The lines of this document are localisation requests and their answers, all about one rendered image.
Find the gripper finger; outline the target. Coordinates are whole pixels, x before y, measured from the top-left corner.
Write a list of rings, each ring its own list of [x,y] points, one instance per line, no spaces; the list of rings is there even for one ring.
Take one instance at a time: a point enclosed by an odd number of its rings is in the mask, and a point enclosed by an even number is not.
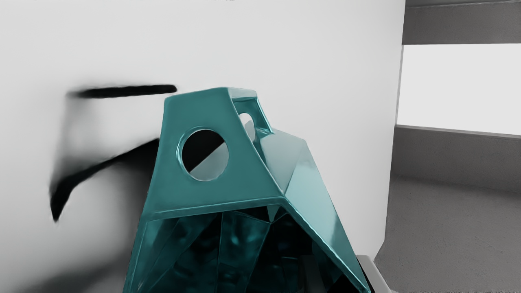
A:
[[[357,255],[358,262],[363,269],[366,280],[370,286],[371,293],[392,293],[385,279],[376,267],[372,258],[367,255]]]

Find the teal faceted mug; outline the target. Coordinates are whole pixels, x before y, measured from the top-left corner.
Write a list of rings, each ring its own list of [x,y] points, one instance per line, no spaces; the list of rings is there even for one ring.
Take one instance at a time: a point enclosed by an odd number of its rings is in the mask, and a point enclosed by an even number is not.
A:
[[[253,90],[164,101],[123,293],[375,293],[307,143]]]

